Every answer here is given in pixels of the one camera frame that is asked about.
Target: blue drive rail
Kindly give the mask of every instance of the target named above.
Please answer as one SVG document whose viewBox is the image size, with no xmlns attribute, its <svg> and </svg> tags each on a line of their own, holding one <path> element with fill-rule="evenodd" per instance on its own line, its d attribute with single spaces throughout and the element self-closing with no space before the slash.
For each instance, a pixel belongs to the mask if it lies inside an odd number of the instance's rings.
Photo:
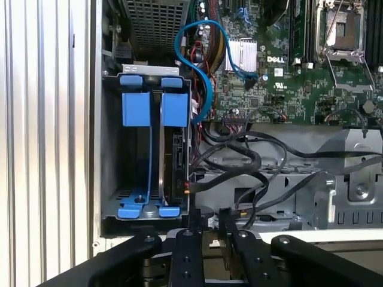
<svg viewBox="0 0 383 287">
<path fill-rule="evenodd" d="M 153 90 L 162 91 L 161 124 L 164 127 L 186 128 L 189 122 L 190 89 L 181 77 L 164 77 L 159 85 L 146 83 L 141 75 L 122 75 L 120 85 L 124 88 L 122 94 L 122 124 L 126 128 L 141 127 L 149 133 L 149 159 L 146 164 L 147 177 L 141 178 L 128 198 L 120 200 L 117 216 L 120 219 L 137 219 L 147 204 L 159 208 L 162 218 L 178 217 L 181 213 L 179 206 L 168 206 L 159 198 L 153 198 L 152 193 L 152 161 L 153 161 Z"/>
</svg>

